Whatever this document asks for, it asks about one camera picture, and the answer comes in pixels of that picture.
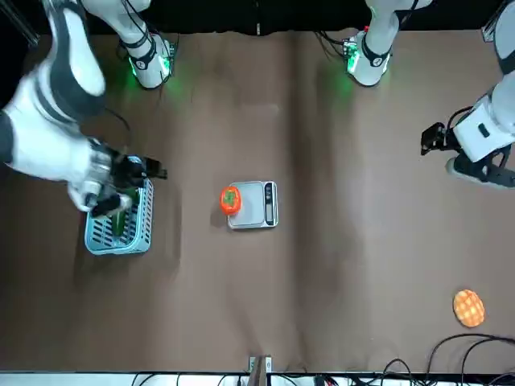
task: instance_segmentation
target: kitchen scale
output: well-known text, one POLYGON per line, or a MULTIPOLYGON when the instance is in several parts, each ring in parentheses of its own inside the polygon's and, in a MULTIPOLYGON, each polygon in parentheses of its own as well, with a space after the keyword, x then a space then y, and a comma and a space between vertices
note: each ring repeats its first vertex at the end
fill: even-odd
POLYGON ((241 194, 241 209, 227 216, 231 229, 273 228, 279 223, 277 185, 273 181, 231 183, 241 194))

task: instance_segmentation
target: orange toy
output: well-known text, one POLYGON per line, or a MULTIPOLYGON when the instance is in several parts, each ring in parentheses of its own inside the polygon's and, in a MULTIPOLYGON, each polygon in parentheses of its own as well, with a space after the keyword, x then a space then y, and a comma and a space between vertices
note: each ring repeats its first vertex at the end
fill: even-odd
POLYGON ((464 289, 454 296, 454 313, 466 327, 477 327, 484 321, 484 306, 474 291, 464 289))
POLYGON ((241 195, 237 187, 225 187, 220 193, 220 207, 227 216, 236 215, 241 209, 241 195))

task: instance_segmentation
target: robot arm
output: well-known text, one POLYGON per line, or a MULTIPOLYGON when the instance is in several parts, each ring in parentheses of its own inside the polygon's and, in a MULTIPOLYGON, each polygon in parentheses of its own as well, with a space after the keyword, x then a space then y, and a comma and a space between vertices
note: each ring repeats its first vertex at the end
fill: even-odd
POLYGON ((360 31, 344 42, 349 75, 364 86, 377 84, 387 70, 393 41, 402 26, 397 12, 413 12, 429 6, 432 1, 366 0, 372 13, 368 31, 360 31))
POLYGON ((139 16, 140 11, 150 6, 150 0, 83 0, 82 4, 118 34, 143 88, 156 88, 168 80, 175 47, 158 33, 152 33, 139 16))
POLYGON ((139 186, 147 175, 163 171, 150 163, 147 173, 147 158, 129 168, 126 156, 80 133, 79 124, 104 109, 105 80, 89 46, 83 8, 76 0, 43 4, 52 47, 0 113, 2 161, 28 175, 67 181, 81 211, 104 215, 128 208, 130 197, 117 188, 139 186))
POLYGON ((421 154, 454 150, 458 156, 447 171, 461 178, 494 187, 515 187, 515 172, 506 162, 515 142, 515 1, 497 20, 494 44, 502 80, 459 120, 455 127, 435 123, 422 133, 421 154), (496 163, 497 156, 501 161, 496 163))

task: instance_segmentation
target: table surface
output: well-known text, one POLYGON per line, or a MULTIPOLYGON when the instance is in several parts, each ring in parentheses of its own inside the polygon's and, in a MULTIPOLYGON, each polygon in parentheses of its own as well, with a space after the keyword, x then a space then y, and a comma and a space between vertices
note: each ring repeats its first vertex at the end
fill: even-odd
MULTIPOLYGON (((484 300, 478 332, 515 334, 513 193, 451 178, 450 154, 419 155, 426 127, 500 79, 478 31, 402 32, 376 88, 309 33, 181 36, 176 76, 153 91, 115 36, 92 41, 133 151, 169 170, 151 248, 93 257, 64 184, 2 170, 2 368, 241 371, 266 353, 276 370, 401 357, 422 371, 440 339, 470 332, 451 309, 462 288, 484 300), (230 232, 218 193, 255 179, 278 184, 280 224, 230 232)), ((107 115, 84 132, 127 139, 107 115)), ((434 369, 458 371, 463 350, 448 343, 434 369)), ((484 345, 467 370, 503 372, 508 350, 484 345)))

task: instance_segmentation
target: green object in basket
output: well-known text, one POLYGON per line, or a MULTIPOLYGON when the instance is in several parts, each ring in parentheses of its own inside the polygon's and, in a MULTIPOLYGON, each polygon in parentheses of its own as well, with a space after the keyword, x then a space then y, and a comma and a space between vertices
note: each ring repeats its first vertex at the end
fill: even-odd
MULTIPOLYGON (((139 205, 139 191, 137 187, 121 191, 123 195, 128 195, 132 199, 133 205, 139 205)), ((127 210, 119 211, 116 215, 111 216, 111 230, 113 236, 120 237, 123 235, 123 230, 126 227, 127 210)))
POLYGON ((123 234, 123 229, 126 227, 126 216, 126 211, 119 211, 116 215, 111 216, 113 236, 120 237, 123 234))

